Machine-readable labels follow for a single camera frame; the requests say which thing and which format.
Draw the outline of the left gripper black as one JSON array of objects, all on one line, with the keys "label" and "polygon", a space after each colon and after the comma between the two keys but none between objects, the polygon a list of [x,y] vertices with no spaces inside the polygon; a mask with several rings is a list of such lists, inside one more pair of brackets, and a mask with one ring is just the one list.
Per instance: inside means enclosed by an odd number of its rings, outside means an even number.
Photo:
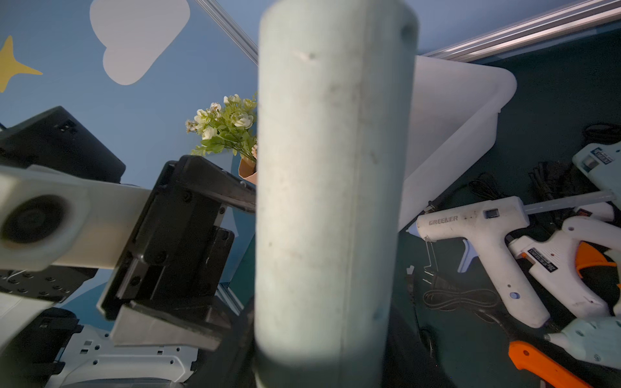
[{"label": "left gripper black", "polygon": [[255,188],[199,156],[165,164],[98,303],[114,345],[218,348],[233,327],[213,297],[234,242],[229,208],[255,213]]}]

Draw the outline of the large mint green glue gun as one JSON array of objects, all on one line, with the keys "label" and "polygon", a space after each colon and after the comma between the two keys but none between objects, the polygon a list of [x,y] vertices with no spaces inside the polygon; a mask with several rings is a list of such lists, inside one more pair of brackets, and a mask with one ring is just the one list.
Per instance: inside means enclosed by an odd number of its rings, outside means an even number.
[{"label": "large mint green glue gun", "polygon": [[262,17],[260,387],[382,382],[417,32],[401,1],[279,1]]}]

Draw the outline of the white glue gun orange trigger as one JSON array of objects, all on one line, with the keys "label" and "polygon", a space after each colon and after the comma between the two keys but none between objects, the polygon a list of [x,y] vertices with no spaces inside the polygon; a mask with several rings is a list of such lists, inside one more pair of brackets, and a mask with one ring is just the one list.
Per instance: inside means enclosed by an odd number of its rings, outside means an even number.
[{"label": "white glue gun orange trigger", "polygon": [[577,318],[607,317],[606,302],[578,274],[577,252],[582,242],[619,251],[620,229],[597,218],[574,216],[565,219],[547,241],[522,236],[509,243],[509,251],[515,259],[529,260],[530,275]]}]

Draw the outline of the small mint glue gun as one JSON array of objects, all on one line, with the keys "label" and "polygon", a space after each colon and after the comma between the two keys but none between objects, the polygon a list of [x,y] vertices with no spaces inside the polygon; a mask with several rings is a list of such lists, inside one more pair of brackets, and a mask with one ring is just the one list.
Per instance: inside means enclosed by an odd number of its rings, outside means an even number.
[{"label": "small mint glue gun", "polygon": [[577,318],[544,339],[579,361],[620,370],[620,318]]}]

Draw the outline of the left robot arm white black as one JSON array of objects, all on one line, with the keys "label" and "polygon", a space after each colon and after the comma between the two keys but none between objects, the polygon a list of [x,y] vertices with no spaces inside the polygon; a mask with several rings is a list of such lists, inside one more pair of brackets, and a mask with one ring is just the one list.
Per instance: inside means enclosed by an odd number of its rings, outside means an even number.
[{"label": "left robot arm white black", "polygon": [[223,220],[255,189],[199,156],[152,189],[124,172],[63,107],[2,129],[2,386],[236,386],[252,325],[217,296]]}]

